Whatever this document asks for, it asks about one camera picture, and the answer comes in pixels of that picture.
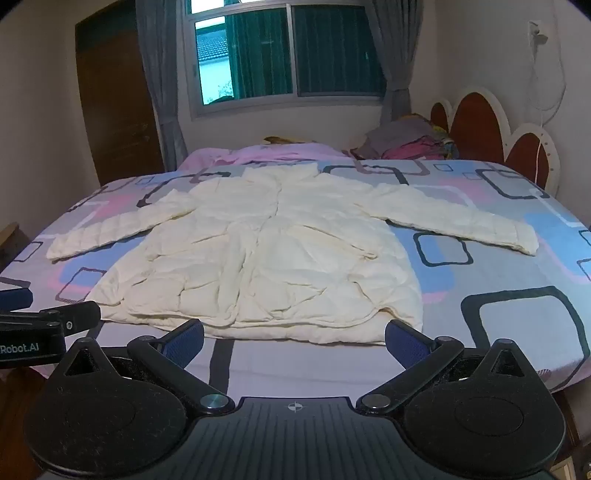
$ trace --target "tiled roof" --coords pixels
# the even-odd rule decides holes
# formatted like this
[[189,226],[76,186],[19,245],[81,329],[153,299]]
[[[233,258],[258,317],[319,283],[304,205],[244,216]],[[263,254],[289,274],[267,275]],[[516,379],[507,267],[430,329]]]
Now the tiled roof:
[[228,40],[226,30],[215,30],[203,34],[197,33],[197,53],[199,62],[227,57]]

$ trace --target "window pane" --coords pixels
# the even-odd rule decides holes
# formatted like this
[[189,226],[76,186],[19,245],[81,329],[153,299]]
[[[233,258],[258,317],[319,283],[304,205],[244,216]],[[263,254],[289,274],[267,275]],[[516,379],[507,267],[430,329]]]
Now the window pane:
[[203,104],[293,93],[285,8],[219,19],[195,25]]
[[386,81],[363,7],[294,7],[301,95],[383,95]]
[[197,14],[199,12],[212,10],[213,8],[220,8],[225,5],[247,4],[258,1],[260,0],[191,0],[191,13]]

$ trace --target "white jacket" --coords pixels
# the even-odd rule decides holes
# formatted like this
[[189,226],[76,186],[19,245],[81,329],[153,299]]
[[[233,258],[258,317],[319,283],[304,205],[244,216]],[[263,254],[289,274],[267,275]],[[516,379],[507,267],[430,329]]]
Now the white jacket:
[[538,248],[530,225],[301,164],[172,191],[58,237],[48,257],[156,225],[90,293],[105,319],[172,329],[199,318],[215,337],[381,343],[391,316],[420,329],[423,315],[417,278],[385,219],[530,255]]

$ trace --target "door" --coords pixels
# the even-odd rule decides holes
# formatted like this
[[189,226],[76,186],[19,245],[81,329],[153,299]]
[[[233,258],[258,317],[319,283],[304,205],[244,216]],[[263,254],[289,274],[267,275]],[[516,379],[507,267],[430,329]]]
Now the door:
[[76,25],[76,67],[100,184],[163,172],[132,0]]

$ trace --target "wooden floor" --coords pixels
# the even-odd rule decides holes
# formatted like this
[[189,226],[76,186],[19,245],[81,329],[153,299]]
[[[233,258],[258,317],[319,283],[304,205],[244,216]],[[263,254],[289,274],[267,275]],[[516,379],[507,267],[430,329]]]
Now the wooden floor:
[[0,478],[33,480],[41,470],[22,434],[22,420],[45,379],[30,368],[18,368],[0,381]]

